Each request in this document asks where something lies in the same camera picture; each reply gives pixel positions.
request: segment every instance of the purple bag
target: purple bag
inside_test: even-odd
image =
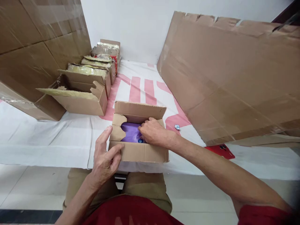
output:
[[[137,123],[122,123],[121,129],[125,131],[126,137],[124,137],[121,141],[133,143],[146,143],[143,139],[141,139],[142,134],[138,130],[139,126],[141,125]]]

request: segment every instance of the white plastic sheet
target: white plastic sheet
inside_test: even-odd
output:
[[[0,102],[0,163],[92,168],[95,141],[111,125],[116,100],[166,106],[163,120],[167,129],[176,130],[174,126],[179,125],[181,130],[177,132],[181,136],[205,146],[156,66],[122,60],[104,117],[66,112],[58,122],[37,121]],[[259,178],[299,179],[300,158],[289,148],[228,147],[236,156],[232,161]],[[171,151],[169,160],[164,164],[121,162],[119,170],[203,175],[198,168]]]

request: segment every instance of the white tile floor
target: white tile floor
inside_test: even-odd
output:
[[[0,209],[61,210],[69,168],[0,164]],[[294,204],[296,181],[264,180]],[[237,224],[230,197],[205,176],[165,174],[172,215],[184,224]]]

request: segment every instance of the white wall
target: white wall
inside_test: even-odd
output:
[[[123,59],[157,64],[173,12],[271,22],[293,0],[81,0],[92,46],[121,42]]]

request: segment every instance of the lap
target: lap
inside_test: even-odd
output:
[[[68,187],[63,210],[76,195],[86,176],[92,170],[71,168],[68,175]],[[150,199],[167,213],[172,211],[172,203],[166,193],[166,185],[162,173],[131,172],[124,183],[123,194],[136,195]],[[99,190],[93,199],[87,216],[95,211],[104,201],[119,194],[115,178],[111,177]]]

